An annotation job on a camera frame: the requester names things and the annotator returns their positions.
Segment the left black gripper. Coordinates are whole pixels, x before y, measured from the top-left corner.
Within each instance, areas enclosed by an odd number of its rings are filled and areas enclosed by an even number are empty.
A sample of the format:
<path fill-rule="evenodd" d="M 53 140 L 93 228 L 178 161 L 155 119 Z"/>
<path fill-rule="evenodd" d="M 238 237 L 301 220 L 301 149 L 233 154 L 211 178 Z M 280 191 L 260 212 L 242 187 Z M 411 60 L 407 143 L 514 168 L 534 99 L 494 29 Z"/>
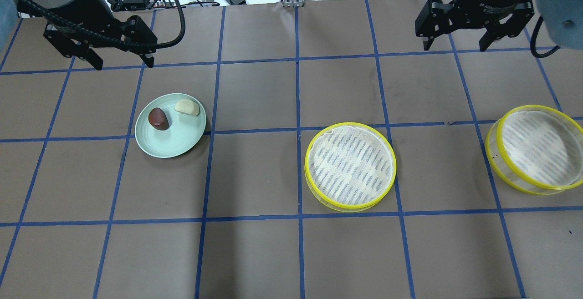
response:
<path fill-rule="evenodd" d="M 112 47 L 122 51 L 139 51 L 140 59 L 151 68 L 154 66 L 155 51 L 158 50 L 158 38 L 137 15 L 127 21 L 119 21 L 112 15 L 89 18 L 85 21 L 73 21 L 54 13 L 46 19 L 58 34 L 84 44 L 76 44 L 74 55 L 89 63 L 95 70 L 103 67 L 102 58 L 93 47 Z"/>

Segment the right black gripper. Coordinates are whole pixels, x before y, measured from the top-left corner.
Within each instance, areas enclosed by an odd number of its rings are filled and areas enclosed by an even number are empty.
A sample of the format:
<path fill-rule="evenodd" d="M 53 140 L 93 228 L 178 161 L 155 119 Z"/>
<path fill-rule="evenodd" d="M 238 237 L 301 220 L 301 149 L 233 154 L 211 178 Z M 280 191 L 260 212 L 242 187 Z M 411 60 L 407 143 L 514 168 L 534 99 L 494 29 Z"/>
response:
<path fill-rule="evenodd" d="M 510 7 L 487 6 L 453 0 L 428 0 L 415 19 L 415 32 L 421 33 L 423 50 L 429 51 L 440 33 L 460 29 L 486 29 L 479 40 L 480 52 L 505 36 L 516 37 L 534 15 L 532 0 L 520 0 Z"/>

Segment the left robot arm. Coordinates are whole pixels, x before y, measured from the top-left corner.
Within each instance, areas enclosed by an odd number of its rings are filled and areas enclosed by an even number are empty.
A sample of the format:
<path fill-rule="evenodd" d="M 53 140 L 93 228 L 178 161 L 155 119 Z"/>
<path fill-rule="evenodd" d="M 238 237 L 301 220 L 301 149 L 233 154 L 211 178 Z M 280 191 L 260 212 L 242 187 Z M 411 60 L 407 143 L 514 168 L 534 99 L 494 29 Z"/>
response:
<path fill-rule="evenodd" d="M 148 66 L 154 63 L 153 45 L 158 38 L 137 15 L 126 21 L 117 19 L 104 0 L 31 0 L 47 11 L 63 18 L 48 19 L 43 36 L 62 56 L 76 57 L 88 62 L 96 70 L 103 60 L 96 48 L 115 47 L 111 39 L 126 43 L 142 43 L 147 48 L 131 48 Z"/>

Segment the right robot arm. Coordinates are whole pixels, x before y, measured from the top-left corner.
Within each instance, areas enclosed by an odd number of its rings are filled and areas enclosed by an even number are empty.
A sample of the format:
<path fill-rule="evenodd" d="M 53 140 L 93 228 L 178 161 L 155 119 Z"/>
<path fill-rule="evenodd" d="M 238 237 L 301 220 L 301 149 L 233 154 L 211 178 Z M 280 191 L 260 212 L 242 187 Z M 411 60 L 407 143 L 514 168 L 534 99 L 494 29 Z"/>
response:
<path fill-rule="evenodd" d="M 560 48 L 582 48 L 582 0 L 428 0 L 415 19 L 415 34 L 427 51 L 444 34 L 484 29 L 479 40 L 483 52 L 495 41 L 519 35 L 536 11 L 539 19 L 530 44 L 535 58 Z"/>

